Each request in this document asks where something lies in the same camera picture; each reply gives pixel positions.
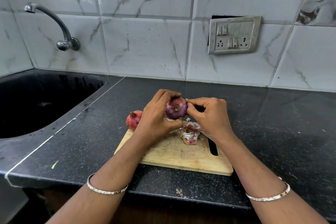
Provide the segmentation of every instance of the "chrome faucet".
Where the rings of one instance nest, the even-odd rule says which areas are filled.
[[[43,5],[38,5],[35,3],[27,3],[24,7],[24,10],[28,13],[35,14],[37,10],[40,10],[41,12],[44,12],[45,14],[49,15],[51,18],[54,19],[54,21],[57,22],[57,24],[61,27],[64,35],[64,40],[58,41],[56,43],[56,46],[61,51],[67,51],[70,48],[74,51],[78,51],[81,47],[81,44],[79,43],[77,38],[71,37],[70,32],[68,28],[65,26],[64,22],[61,21],[61,19],[54,14],[51,10],[49,10],[47,7],[44,7]]]

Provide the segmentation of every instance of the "bangle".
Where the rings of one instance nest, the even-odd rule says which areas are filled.
[[[105,194],[105,195],[115,195],[115,194],[119,194],[119,193],[122,193],[124,192],[128,185],[126,186],[126,188],[123,188],[122,190],[118,190],[118,191],[105,191],[105,190],[100,190],[100,189],[97,189],[95,187],[93,187],[90,183],[90,178],[94,175],[95,173],[93,173],[92,175],[90,175],[88,178],[87,178],[87,181],[86,181],[86,185],[89,187],[89,189],[93,190],[94,192],[97,192],[97,193],[100,193],[100,194]]]
[[[277,199],[280,199],[284,196],[286,196],[288,194],[288,192],[291,190],[291,187],[289,186],[289,184],[287,182],[284,182],[287,186],[286,190],[278,195],[275,195],[273,197],[252,197],[252,196],[249,196],[247,193],[246,193],[246,196],[249,198],[249,199],[252,199],[252,200],[255,200],[255,201],[263,201],[263,202],[267,202],[267,201],[273,201],[273,200],[277,200]]]

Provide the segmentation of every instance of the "cutting board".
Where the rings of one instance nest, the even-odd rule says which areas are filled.
[[[132,136],[128,129],[115,153]],[[210,152],[209,141],[200,134],[196,145],[186,145],[180,138],[180,131],[174,130],[152,146],[144,155],[141,164],[171,167],[217,175],[232,175],[233,168],[224,153],[217,147],[218,156]]]

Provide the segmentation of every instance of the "switch plate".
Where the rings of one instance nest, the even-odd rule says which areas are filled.
[[[208,54],[254,52],[260,23],[261,16],[211,19]]]

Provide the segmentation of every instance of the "black sink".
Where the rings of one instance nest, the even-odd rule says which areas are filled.
[[[97,91],[100,78],[29,74],[0,82],[0,138],[43,128]]]

